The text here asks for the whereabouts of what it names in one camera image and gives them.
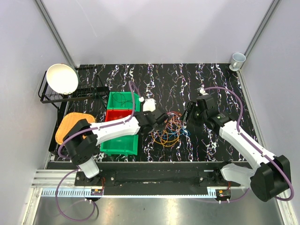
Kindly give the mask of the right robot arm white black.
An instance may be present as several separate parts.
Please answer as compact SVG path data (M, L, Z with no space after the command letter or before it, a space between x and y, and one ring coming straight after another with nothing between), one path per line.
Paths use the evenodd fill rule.
M213 173L215 184L238 183L251 189L263 202L292 189L289 160L283 155L274 155L246 134L232 115L218 110L211 95L201 95L196 101L188 102L181 120L210 129L230 143L249 163L250 168L225 163Z

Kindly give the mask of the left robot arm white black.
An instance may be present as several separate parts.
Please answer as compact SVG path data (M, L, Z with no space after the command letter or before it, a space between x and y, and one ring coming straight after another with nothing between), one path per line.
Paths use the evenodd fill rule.
M161 109L133 112L127 117L102 123L81 119L65 135L60 148L66 148L71 162L84 173L85 180L95 186L101 181L100 169L93 159L96 146L114 138L163 130L168 121L168 114Z

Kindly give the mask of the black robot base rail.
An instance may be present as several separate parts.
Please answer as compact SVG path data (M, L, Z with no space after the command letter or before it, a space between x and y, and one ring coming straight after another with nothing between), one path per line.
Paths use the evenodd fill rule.
M218 190L226 195L240 185L221 177L224 162L102 162L100 172L86 178L75 176L76 186L99 187L104 194L130 197L216 197Z

